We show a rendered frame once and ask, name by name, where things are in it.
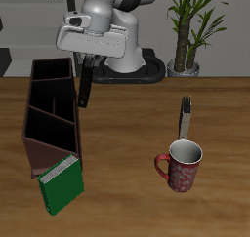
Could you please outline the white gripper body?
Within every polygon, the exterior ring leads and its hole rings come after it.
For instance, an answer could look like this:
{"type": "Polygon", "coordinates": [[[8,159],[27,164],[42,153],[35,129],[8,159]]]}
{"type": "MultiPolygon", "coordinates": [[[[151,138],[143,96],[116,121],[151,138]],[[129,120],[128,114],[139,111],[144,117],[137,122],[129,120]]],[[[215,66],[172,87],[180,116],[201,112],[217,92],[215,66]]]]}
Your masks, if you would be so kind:
{"type": "Polygon", "coordinates": [[[64,51],[122,58],[128,37],[128,30],[117,25],[112,25],[109,32],[99,37],[85,34],[81,27],[63,23],[58,31],[56,45],[64,51]]]}

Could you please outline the dark brown desk caddy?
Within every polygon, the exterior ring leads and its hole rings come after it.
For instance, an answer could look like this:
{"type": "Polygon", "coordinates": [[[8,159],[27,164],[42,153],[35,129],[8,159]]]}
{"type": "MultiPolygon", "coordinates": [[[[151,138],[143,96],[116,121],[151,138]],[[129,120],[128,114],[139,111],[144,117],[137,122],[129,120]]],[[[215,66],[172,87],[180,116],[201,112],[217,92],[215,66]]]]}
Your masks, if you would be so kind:
{"type": "Polygon", "coordinates": [[[38,59],[32,63],[21,138],[33,178],[69,154],[81,156],[70,58],[38,59]]]}

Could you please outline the grey and black book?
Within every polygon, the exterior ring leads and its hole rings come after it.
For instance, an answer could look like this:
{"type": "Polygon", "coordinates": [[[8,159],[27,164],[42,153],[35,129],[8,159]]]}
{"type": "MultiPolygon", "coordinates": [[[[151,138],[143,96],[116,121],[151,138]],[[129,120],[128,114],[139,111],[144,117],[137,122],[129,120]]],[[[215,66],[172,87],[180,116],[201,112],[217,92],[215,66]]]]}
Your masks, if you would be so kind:
{"type": "Polygon", "coordinates": [[[179,139],[188,138],[188,129],[191,117],[191,96],[183,97],[179,118],[179,139]]]}

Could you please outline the green book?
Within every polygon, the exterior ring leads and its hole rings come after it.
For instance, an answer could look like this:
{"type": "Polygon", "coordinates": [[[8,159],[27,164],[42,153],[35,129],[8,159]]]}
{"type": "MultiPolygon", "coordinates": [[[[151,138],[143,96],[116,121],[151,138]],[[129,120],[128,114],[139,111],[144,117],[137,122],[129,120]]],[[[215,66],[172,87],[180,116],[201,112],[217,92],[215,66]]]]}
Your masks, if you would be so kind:
{"type": "Polygon", "coordinates": [[[52,216],[84,191],[80,159],[72,153],[37,179],[45,208],[52,216]]]}

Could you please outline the green pot plant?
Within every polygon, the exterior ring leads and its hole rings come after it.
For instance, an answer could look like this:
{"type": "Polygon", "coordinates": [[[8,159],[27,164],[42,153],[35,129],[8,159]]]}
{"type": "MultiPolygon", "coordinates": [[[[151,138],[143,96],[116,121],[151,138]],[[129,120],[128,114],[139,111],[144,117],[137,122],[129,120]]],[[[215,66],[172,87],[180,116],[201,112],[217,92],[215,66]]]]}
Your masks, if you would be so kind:
{"type": "Polygon", "coordinates": [[[200,66],[196,63],[196,50],[209,46],[206,40],[213,34],[225,31],[225,27],[220,27],[224,15],[217,17],[211,24],[209,19],[214,11],[205,12],[203,15],[199,11],[208,5],[212,0],[172,0],[175,5],[168,9],[168,13],[173,11],[176,18],[172,18],[175,25],[173,30],[178,34],[175,58],[167,64],[168,77],[197,77],[200,66]]]}

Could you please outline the red mug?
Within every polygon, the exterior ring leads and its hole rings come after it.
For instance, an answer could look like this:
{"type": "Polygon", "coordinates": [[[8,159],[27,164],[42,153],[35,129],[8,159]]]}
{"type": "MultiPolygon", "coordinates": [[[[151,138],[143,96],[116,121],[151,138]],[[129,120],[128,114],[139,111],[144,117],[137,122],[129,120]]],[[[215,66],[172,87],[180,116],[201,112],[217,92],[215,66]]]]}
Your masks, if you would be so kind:
{"type": "Polygon", "coordinates": [[[180,139],[170,145],[168,154],[162,153],[155,157],[154,166],[156,171],[168,181],[171,189],[183,193],[192,188],[202,157],[202,149],[197,143],[180,139]],[[163,160],[168,162],[167,173],[158,166],[163,160]]]}

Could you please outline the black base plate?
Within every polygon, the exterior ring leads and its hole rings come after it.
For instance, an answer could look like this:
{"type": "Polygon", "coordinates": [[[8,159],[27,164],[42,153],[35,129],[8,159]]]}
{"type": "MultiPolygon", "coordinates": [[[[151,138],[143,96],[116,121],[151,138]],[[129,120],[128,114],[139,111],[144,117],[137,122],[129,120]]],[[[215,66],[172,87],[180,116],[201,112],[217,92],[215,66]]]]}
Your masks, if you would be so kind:
{"type": "Polygon", "coordinates": [[[104,63],[106,57],[94,67],[92,81],[97,84],[153,84],[160,82],[166,73],[165,64],[155,56],[151,48],[142,48],[146,62],[139,70],[132,73],[119,73],[111,70],[104,63]]]}

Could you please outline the black wall block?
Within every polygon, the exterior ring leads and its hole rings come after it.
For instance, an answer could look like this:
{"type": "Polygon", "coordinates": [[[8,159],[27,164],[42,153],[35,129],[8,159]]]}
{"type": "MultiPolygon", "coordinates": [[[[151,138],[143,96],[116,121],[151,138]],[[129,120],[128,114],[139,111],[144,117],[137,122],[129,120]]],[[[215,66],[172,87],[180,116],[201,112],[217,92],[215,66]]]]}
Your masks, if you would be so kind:
{"type": "Polygon", "coordinates": [[[10,50],[0,48],[0,77],[3,77],[12,62],[10,50]]]}

